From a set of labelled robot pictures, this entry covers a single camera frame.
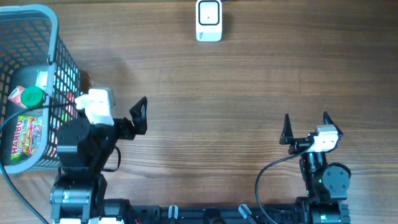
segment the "wooden tabletop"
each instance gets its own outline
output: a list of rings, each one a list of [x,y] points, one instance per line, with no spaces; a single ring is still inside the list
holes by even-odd
[[[288,156],[279,145],[284,115],[302,137],[327,111],[345,134],[327,159],[353,173],[352,223],[396,223],[398,5],[377,2],[227,2],[214,43],[196,41],[194,2],[50,5],[91,85],[114,90],[114,117],[148,97],[148,132],[117,143],[122,163],[105,174],[106,197],[255,205],[258,172]],[[264,203],[305,195],[298,162],[264,173]],[[48,220],[54,177],[12,178]],[[2,177],[0,195],[0,223],[39,223]]]

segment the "white device with black outline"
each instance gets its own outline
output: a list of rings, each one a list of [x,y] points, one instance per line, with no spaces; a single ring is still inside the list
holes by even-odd
[[[223,4],[220,0],[198,0],[196,9],[197,40],[214,42],[223,34]]]

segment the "green lid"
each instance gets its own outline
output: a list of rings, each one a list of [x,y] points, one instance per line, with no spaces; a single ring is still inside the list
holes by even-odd
[[[22,92],[21,101],[28,108],[42,106],[44,103],[44,91],[37,86],[30,86]]]

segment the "wire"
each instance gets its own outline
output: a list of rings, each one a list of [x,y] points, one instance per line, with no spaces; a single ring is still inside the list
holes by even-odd
[[[59,105],[45,105],[45,106],[40,106],[40,107],[37,107],[37,108],[24,109],[24,110],[22,110],[20,112],[14,113],[10,117],[8,117],[6,120],[4,120],[3,124],[0,126],[0,132],[4,129],[4,127],[6,127],[7,123],[10,122],[10,120],[12,120],[15,117],[17,117],[17,116],[19,116],[21,114],[24,114],[26,112],[30,112],[30,111],[37,110],[37,109],[43,109],[43,108],[59,108],[59,107],[73,105],[73,104],[75,104],[75,103],[64,103],[64,104],[59,104]],[[39,218],[40,221],[42,221],[42,223],[49,224],[47,222],[47,220],[17,190],[15,185],[12,183],[10,177],[8,176],[6,168],[5,168],[4,164],[2,163],[1,159],[0,159],[0,169],[1,169],[1,172],[3,173],[3,175],[4,175],[5,180],[7,181],[8,185],[10,186],[11,190],[19,197],[19,199],[33,212],[33,214],[35,214],[37,216],[37,218]]]
[[[116,171],[118,171],[118,169],[119,169],[120,162],[121,162],[121,153],[120,153],[119,147],[114,146],[114,148],[115,148],[116,151],[118,152],[118,167],[115,168],[115,169],[104,168],[104,169],[102,169],[102,171],[104,171],[104,172],[116,172]]]
[[[311,148],[311,146],[309,146],[308,148],[306,148],[306,150],[297,153],[296,155],[288,156],[288,157],[285,157],[285,158],[283,158],[283,159],[279,159],[279,160],[277,160],[277,161],[271,162],[270,164],[268,164],[268,165],[266,165],[264,168],[262,168],[262,170],[260,171],[259,175],[257,175],[256,184],[255,184],[255,186],[254,186],[254,193],[256,194],[256,200],[257,200],[257,203],[259,204],[260,210],[263,212],[263,214],[267,217],[268,221],[270,221],[271,223],[273,223],[273,224],[278,224],[275,220],[273,220],[273,219],[268,215],[268,213],[266,212],[265,208],[262,206],[262,204],[261,204],[261,202],[260,202],[260,197],[259,197],[259,187],[258,187],[258,186],[259,186],[259,181],[260,181],[260,177],[261,177],[262,173],[264,173],[264,171],[266,171],[268,168],[272,167],[272,166],[275,165],[275,164],[278,164],[278,163],[280,163],[280,162],[284,162],[284,161],[287,161],[287,160],[289,160],[289,159],[294,159],[294,158],[296,158],[296,157],[298,157],[298,156],[301,156],[302,154],[306,153],[310,148]]]

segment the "basket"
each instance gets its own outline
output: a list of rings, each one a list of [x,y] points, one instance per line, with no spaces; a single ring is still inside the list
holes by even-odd
[[[22,110],[7,99],[11,91],[16,86],[34,86],[38,71],[48,72],[45,105],[72,102],[78,96],[80,72],[58,34],[58,18],[53,10],[42,5],[0,7],[1,124]],[[11,121],[0,133],[1,159],[7,172],[58,168],[57,128],[77,117],[75,109],[46,108],[25,115],[42,116],[41,136],[37,138],[40,143],[32,156],[11,161],[17,118]]]

